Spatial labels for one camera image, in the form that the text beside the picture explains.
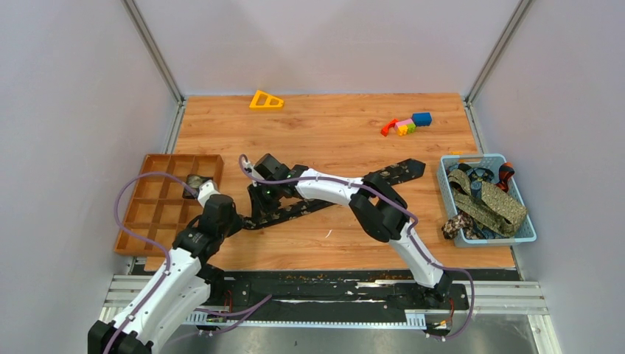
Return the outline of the black tie with gold pattern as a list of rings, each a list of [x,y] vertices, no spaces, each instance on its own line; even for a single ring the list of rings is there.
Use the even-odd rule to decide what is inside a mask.
[[[262,184],[283,184],[290,183],[296,181],[296,185],[300,184],[297,178],[292,178],[284,181],[264,181],[259,178],[256,173],[253,173],[252,167],[254,164],[250,163],[246,158],[242,161],[243,171],[245,173],[249,173],[252,175],[252,183],[262,183]],[[318,193],[303,195],[299,192],[299,194],[303,197],[302,199],[297,198],[282,198],[280,200],[281,206],[278,209],[278,212],[281,214],[281,223],[292,220],[294,218],[299,218],[301,216],[307,215],[312,212],[316,212],[318,210],[330,207],[332,205],[343,205],[344,198],[343,197],[332,197],[328,195],[319,196]],[[247,230],[257,230],[263,229],[270,226],[249,226],[247,225],[245,229]]]

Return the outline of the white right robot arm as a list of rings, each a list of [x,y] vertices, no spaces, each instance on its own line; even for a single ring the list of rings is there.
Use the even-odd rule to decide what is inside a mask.
[[[418,218],[381,173],[361,178],[334,176],[299,164],[289,168],[270,154],[255,164],[241,155],[238,163],[252,181],[248,186],[253,210],[246,221],[249,229],[332,205],[348,207],[368,236],[389,244],[402,258],[421,286],[427,306],[439,308],[449,300],[451,276],[419,238],[415,230]]]

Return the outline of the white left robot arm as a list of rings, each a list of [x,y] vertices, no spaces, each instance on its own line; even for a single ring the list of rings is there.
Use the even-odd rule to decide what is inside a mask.
[[[198,306],[220,303],[225,272],[208,261],[242,226],[231,197],[206,198],[202,214],[178,233],[164,264],[137,297],[108,323],[94,323],[88,353],[157,353]]]

